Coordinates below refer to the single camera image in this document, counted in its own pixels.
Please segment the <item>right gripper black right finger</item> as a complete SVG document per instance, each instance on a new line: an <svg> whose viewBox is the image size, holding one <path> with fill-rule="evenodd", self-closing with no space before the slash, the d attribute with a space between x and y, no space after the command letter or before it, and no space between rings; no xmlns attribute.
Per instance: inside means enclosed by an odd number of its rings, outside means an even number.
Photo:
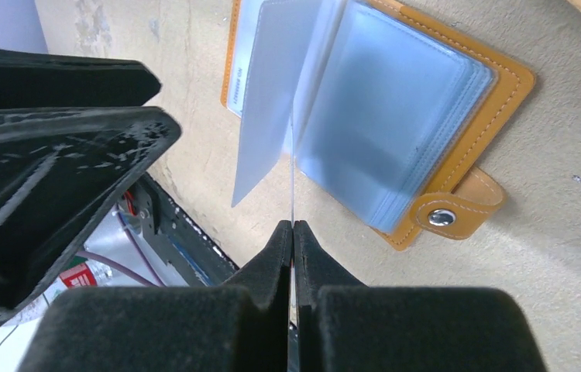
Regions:
<svg viewBox="0 0 581 372"><path fill-rule="evenodd" d="M543 371L521 308L480 287L370 287L294 223L302 371Z"/></svg>

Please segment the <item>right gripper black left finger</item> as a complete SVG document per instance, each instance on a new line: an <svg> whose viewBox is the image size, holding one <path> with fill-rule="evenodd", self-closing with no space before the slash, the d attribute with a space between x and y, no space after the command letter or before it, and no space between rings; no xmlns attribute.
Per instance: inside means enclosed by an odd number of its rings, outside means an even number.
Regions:
<svg viewBox="0 0 581 372"><path fill-rule="evenodd" d="M285 371L292 225L224 283L81 287L46 311L22 371Z"/></svg>

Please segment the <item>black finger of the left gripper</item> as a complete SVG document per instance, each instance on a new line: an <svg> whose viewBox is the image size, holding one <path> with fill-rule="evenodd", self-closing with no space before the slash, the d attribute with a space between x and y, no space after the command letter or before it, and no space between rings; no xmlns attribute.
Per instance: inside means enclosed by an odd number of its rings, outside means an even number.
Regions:
<svg viewBox="0 0 581 372"><path fill-rule="evenodd" d="M0 110L0 321L45 290L180 135L157 107Z"/></svg>
<svg viewBox="0 0 581 372"><path fill-rule="evenodd" d="M0 50L0 109L141 106L160 89L136 60Z"/></svg>

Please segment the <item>orange card holder wallet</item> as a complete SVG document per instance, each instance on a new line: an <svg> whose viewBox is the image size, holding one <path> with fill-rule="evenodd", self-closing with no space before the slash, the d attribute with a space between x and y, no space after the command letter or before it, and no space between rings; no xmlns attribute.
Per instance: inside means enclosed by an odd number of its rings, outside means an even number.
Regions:
<svg viewBox="0 0 581 372"><path fill-rule="evenodd" d="M476 161L535 85L524 64L396 1L264 1L232 203L295 170L391 246L470 237L505 202Z"/></svg>

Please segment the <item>silver VIP card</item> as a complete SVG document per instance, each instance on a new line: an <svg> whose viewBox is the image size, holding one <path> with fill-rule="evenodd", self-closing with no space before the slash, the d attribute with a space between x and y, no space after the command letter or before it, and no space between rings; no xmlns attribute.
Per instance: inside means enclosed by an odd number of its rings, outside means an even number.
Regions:
<svg viewBox="0 0 581 372"><path fill-rule="evenodd" d="M290 222L291 227L294 226L294 171L295 171L295 118L294 118L294 96L290 102L290 116L289 116L289 128L290 128L290 149L289 149L289 171L290 171Z"/></svg>
<svg viewBox="0 0 581 372"><path fill-rule="evenodd" d="M222 104L238 117L242 116L246 79L263 3L264 0L232 2Z"/></svg>

